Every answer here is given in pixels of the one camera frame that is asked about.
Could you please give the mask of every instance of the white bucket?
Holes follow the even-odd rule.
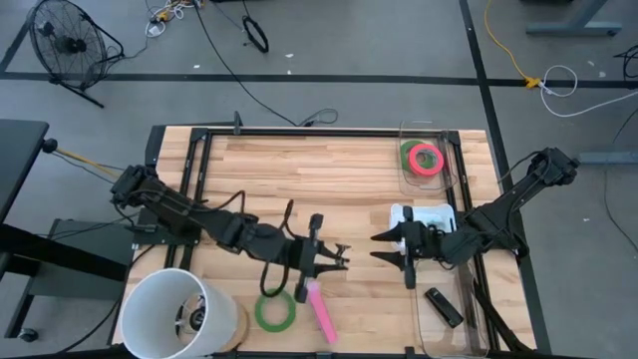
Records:
[[[205,303],[203,323],[183,344],[175,334],[175,316],[194,294]],[[122,310],[121,331],[127,349],[142,359],[193,358],[222,348],[237,327],[237,304],[188,271],[169,268],[144,278]]]

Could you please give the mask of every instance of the pink marker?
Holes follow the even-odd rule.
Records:
[[[328,315],[328,309],[326,309],[326,304],[323,302],[323,298],[321,297],[321,288],[319,287],[319,283],[316,281],[309,281],[306,284],[306,288],[308,289],[310,305],[312,305],[312,309],[315,311],[317,322],[326,337],[326,341],[328,341],[328,344],[335,343],[337,341],[337,332],[332,326],[330,315]]]

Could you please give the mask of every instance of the black remote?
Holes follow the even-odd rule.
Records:
[[[439,289],[432,287],[425,295],[437,311],[443,315],[451,328],[456,328],[459,324],[463,323],[461,314],[448,302]]]

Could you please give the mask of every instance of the white object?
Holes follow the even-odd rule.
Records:
[[[553,70],[553,69],[563,69],[563,70],[566,70],[566,71],[570,72],[571,75],[573,75],[573,77],[574,77],[574,87],[573,87],[573,89],[571,89],[570,92],[568,92],[566,94],[558,94],[558,93],[553,92],[552,90],[550,90],[548,87],[545,86],[545,83],[547,82],[547,76],[549,75],[549,72],[551,70]],[[549,106],[545,102],[545,97],[543,96],[543,94],[547,94],[547,95],[551,95],[551,96],[555,96],[555,97],[560,97],[560,98],[566,98],[566,97],[569,97],[569,96],[573,95],[576,92],[576,89],[578,88],[578,76],[576,76],[576,73],[573,70],[571,70],[570,68],[566,67],[566,66],[554,65],[554,66],[550,67],[549,69],[547,69],[547,71],[545,72],[545,76],[543,77],[543,79],[540,82],[540,84],[538,84],[538,87],[540,87],[540,100],[542,100],[542,103],[545,105],[545,108],[548,111],[550,111],[553,115],[555,115],[557,117],[560,117],[560,118],[570,118],[570,117],[582,115],[584,113],[588,113],[588,112],[590,112],[592,110],[601,108],[603,106],[611,105],[611,104],[616,103],[618,101],[629,99],[632,96],[638,95],[638,91],[635,91],[635,92],[632,92],[632,93],[630,93],[628,95],[625,95],[623,97],[619,97],[617,99],[609,100],[609,101],[604,102],[602,104],[598,104],[598,105],[592,106],[592,107],[590,107],[588,109],[585,109],[583,111],[579,111],[579,112],[576,112],[576,113],[573,113],[573,114],[558,114],[558,113],[554,112],[553,110],[551,110],[549,108]]]
[[[206,307],[201,328],[188,344],[175,335],[175,316],[193,295]],[[127,349],[142,359],[196,358],[212,354],[232,338],[237,304],[226,293],[188,271],[169,268],[144,278],[122,309],[121,330]]]
[[[455,211],[449,204],[431,207],[413,206],[412,213],[414,215],[414,221],[419,220],[425,226],[433,224],[445,233],[451,233],[457,229]],[[405,220],[403,217],[403,206],[396,203],[392,204],[390,207],[390,229],[394,228],[400,221]],[[392,242],[392,246],[396,250],[401,251],[402,254],[406,253],[406,242],[404,239],[401,239],[401,243]]]
[[[147,31],[147,36],[148,37],[157,37],[157,36],[161,35],[163,33],[163,31],[166,29],[166,25],[164,23],[160,23],[160,24],[161,24],[161,30],[157,26],[153,26]]]

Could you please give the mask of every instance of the fan grille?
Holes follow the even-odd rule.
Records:
[[[104,78],[107,52],[89,15],[66,0],[43,0],[31,13],[31,43],[53,79],[85,90]]]

